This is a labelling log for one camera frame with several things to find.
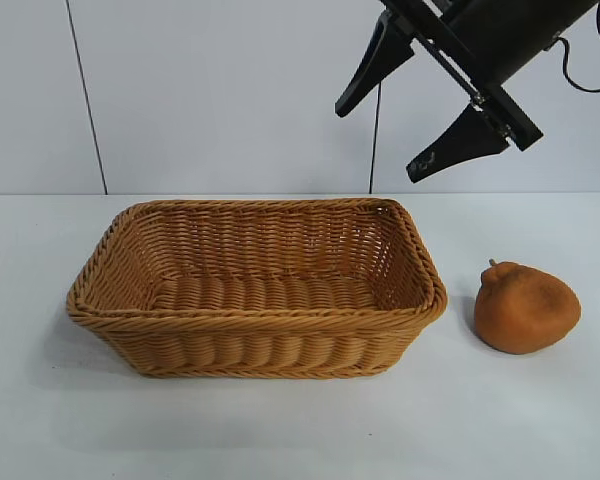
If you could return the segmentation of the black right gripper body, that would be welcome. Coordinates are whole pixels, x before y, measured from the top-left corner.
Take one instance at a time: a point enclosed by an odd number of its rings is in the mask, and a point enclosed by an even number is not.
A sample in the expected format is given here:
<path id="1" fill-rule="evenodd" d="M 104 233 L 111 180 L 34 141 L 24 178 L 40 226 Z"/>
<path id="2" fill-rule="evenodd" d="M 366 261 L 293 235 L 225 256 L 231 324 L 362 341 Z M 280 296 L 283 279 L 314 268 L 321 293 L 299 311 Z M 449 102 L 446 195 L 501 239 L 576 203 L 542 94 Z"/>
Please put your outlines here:
<path id="1" fill-rule="evenodd" d="M 386 1 L 457 82 L 470 80 L 471 104 L 508 143 L 524 151 L 540 129 L 503 84 L 586 14 L 594 1 L 452 1 L 441 15 L 423 1 Z"/>

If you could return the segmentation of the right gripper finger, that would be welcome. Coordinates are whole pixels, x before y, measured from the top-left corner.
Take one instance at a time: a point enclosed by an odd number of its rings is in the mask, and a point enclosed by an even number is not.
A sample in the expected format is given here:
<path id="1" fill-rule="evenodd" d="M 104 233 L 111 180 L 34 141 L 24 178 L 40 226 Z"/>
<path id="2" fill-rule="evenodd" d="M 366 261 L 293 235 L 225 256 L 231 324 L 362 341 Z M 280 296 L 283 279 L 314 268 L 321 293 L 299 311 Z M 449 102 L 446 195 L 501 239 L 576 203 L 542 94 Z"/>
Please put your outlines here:
<path id="1" fill-rule="evenodd" d="M 378 17 L 373 34 L 346 89 L 335 103 L 335 113 L 343 118 L 387 76 L 414 56 L 415 38 L 411 25 L 391 10 Z"/>
<path id="2" fill-rule="evenodd" d="M 444 133 L 406 166 L 412 183 L 477 158 L 498 155 L 509 147 L 506 137 L 481 110 L 468 105 Z"/>

